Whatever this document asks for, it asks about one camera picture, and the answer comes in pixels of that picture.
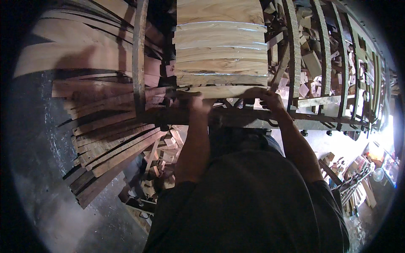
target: t-shirt sleeve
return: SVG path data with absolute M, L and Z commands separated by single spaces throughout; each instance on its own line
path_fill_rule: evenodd
M 153 222 L 143 252 L 153 251 L 176 221 L 178 213 L 194 191 L 196 183 L 186 181 L 163 190 L 158 197 Z
M 336 200 L 329 185 L 323 181 L 307 184 L 311 196 L 322 252 L 347 252 L 349 234 L 343 219 L 341 201 Z

